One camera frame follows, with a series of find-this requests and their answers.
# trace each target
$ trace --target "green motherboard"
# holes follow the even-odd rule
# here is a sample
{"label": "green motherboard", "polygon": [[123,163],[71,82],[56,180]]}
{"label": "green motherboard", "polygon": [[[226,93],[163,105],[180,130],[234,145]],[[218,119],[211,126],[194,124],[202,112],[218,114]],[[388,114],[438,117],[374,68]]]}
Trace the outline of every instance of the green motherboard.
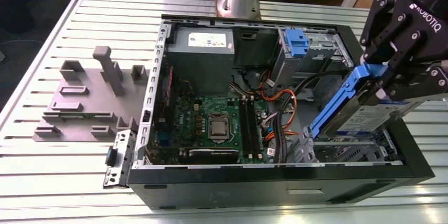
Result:
{"label": "green motherboard", "polygon": [[263,100],[248,103],[251,108],[246,110],[246,107],[242,109],[239,98],[178,98],[171,133],[158,134],[162,163],[179,164],[179,150],[183,148],[232,149],[239,151],[238,163],[268,163],[270,157],[267,148],[263,147],[259,127],[266,118],[267,104]]}

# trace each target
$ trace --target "gray plastic stand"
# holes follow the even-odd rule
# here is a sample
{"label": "gray plastic stand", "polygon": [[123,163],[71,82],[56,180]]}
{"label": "gray plastic stand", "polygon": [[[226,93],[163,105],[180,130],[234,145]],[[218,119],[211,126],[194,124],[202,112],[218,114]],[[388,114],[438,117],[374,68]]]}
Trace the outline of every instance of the gray plastic stand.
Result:
{"label": "gray plastic stand", "polygon": [[35,141],[112,142],[118,131],[138,131],[148,70],[140,65],[120,70],[110,55],[108,47],[96,47],[94,58],[103,70],[84,69],[79,61],[63,63],[64,80],[43,114]]}

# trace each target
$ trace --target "robotiq logo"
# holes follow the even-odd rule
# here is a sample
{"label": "robotiq logo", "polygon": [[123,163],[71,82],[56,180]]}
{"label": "robotiq logo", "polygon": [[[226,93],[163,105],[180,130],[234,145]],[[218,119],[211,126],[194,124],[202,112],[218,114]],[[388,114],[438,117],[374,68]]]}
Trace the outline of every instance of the robotiq logo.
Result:
{"label": "robotiq logo", "polygon": [[427,13],[424,10],[422,10],[422,8],[416,4],[411,4],[410,8],[412,10],[416,10],[420,13],[423,18],[430,23],[430,26],[434,28],[435,32],[438,33],[442,29],[442,25],[440,25],[439,21],[436,20],[436,18],[430,13]]}

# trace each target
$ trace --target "slotted aluminum surface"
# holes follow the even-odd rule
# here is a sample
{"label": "slotted aluminum surface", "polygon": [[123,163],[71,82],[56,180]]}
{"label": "slotted aluminum surface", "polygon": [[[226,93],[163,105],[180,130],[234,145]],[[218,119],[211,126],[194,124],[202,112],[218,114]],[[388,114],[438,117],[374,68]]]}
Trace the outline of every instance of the slotted aluminum surface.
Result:
{"label": "slotted aluminum surface", "polygon": [[[350,25],[360,36],[368,10],[263,2],[262,18]],[[34,130],[62,79],[64,60],[111,46],[122,69],[152,68],[160,15],[214,16],[214,0],[72,0],[0,114],[0,220],[126,223],[447,223],[448,106],[427,102],[407,117],[436,178],[351,205],[151,211],[130,189],[104,190],[110,143],[35,143]]]}

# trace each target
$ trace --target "ram slot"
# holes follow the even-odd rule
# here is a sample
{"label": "ram slot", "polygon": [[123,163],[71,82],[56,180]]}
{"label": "ram slot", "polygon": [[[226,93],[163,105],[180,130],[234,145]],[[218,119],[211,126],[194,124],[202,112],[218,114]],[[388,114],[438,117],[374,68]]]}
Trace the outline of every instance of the ram slot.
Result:
{"label": "ram slot", "polygon": [[251,145],[251,134],[247,123],[247,110],[246,110],[246,100],[240,100],[239,102],[239,111],[240,111],[240,130],[242,130],[242,138],[243,138],[243,155],[246,157],[252,156],[252,145]]}
{"label": "ram slot", "polygon": [[247,102],[247,120],[248,120],[248,130],[251,134],[251,146],[252,154],[255,158],[262,157],[260,152],[260,142],[259,142],[259,129],[258,129],[258,116],[255,114],[254,101]]}

